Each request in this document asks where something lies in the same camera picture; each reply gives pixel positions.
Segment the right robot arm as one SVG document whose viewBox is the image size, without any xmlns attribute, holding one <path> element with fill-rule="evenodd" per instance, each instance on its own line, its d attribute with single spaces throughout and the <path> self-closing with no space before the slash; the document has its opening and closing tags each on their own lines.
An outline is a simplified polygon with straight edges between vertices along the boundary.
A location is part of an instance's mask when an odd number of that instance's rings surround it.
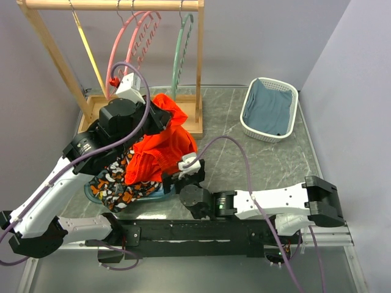
<svg viewBox="0 0 391 293">
<path fill-rule="evenodd" d="M 277 244 L 310 225 L 335 228 L 345 224 L 337 187 L 317 176 L 307 176 L 304 182 L 281 189 L 210 192 L 200 186 L 205 179 L 205 162 L 201 159 L 189 170 L 181 168 L 161 178 L 164 193 L 178 194 L 194 219 L 274 217 L 267 234 Z"/>
</svg>

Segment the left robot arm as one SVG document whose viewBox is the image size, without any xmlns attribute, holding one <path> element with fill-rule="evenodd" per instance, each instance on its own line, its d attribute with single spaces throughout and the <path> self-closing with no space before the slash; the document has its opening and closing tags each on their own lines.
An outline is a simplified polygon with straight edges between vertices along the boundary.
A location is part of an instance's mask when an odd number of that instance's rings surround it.
<svg viewBox="0 0 391 293">
<path fill-rule="evenodd" d="M 98 119 L 65 147 L 40 187 L 19 208 L 1 212 L 1 228 L 12 233 L 12 251 L 43 258 L 71 242 L 118 243 L 123 228 L 114 215 L 66 219 L 58 213 L 85 183 L 144 135 L 165 130 L 171 118 L 169 111 L 151 101 L 117 98 L 102 107 Z"/>
</svg>

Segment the orange shorts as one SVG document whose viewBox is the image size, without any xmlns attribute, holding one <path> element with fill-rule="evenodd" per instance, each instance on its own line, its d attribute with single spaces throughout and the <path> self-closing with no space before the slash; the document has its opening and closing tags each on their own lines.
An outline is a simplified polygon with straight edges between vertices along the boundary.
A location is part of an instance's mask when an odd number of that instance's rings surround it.
<svg viewBox="0 0 391 293">
<path fill-rule="evenodd" d="M 125 183 L 132 185 L 140 181 L 156 181 L 151 173 L 152 162 L 161 166 L 162 174 L 178 171 L 178 162 L 189 153 L 197 152 L 197 144 L 185 130 L 183 123 L 188 116 L 169 96 L 159 93 L 154 99 L 158 107 L 168 110 L 172 119 L 166 130 L 159 134 L 147 136 L 133 145 L 134 155 L 126 168 Z"/>
</svg>

